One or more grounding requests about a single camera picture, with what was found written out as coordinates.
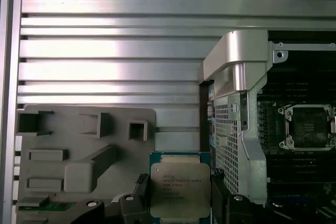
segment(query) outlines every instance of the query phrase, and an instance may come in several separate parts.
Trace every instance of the circuit board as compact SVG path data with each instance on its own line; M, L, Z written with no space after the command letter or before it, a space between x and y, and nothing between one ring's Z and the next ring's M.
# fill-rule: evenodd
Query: circuit board
M211 84L208 88L208 124L209 124L209 143L210 143L210 153L211 153L211 168L216 169L216 132L215 132L215 86Z
M22 211L66 211L76 203L70 202L48 202L40 207L19 207Z

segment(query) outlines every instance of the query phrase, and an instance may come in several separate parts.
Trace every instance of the silver metal housing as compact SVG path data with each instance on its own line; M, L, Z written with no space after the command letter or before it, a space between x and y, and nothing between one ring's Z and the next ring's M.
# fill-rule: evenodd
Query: silver metal housing
M215 81L217 168L225 171L232 193L260 204L267 200L267 173L258 139L257 94L266 84L272 52L266 30L233 31L206 57L201 79Z

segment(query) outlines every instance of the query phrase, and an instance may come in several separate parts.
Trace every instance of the green circuit board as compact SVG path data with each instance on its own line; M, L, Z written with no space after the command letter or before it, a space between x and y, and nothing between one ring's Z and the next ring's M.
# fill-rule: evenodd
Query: green circuit board
M69 202L48 202L40 207L19 207L23 211L66 211L76 203Z

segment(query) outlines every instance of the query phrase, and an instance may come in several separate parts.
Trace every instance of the ventilation grille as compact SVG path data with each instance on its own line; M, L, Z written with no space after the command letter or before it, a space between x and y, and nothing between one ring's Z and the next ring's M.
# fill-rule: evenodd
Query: ventilation grille
M228 105L217 105L216 168L223 169L224 182L232 194L238 193L238 132L237 121L229 120Z

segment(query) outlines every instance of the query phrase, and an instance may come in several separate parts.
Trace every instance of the cpu socket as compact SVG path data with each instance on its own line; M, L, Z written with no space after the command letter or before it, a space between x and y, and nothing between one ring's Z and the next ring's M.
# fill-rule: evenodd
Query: cpu socket
M292 151L325 151L336 146L335 108L324 104L283 106L286 140L279 146Z

